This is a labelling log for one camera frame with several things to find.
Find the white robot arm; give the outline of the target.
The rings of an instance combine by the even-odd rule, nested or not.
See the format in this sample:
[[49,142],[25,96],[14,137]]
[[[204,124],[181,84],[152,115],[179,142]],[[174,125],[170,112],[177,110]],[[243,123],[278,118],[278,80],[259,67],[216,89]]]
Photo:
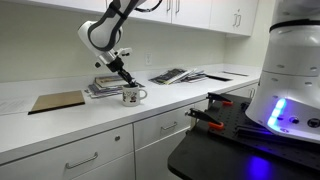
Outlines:
[[120,29],[129,14],[146,0],[113,0],[99,21],[86,21],[78,29],[82,42],[112,72],[135,86],[131,75],[123,68],[124,63],[113,50],[121,37]]

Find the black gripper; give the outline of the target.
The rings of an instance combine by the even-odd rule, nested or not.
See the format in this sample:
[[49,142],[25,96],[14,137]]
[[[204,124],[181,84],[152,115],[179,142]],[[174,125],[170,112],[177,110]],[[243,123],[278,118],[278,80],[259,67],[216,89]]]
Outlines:
[[118,75],[129,85],[136,84],[129,72],[123,69],[124,63],[121,58],[117,57],[114,61],[107,64],[111,72],[118,72]]

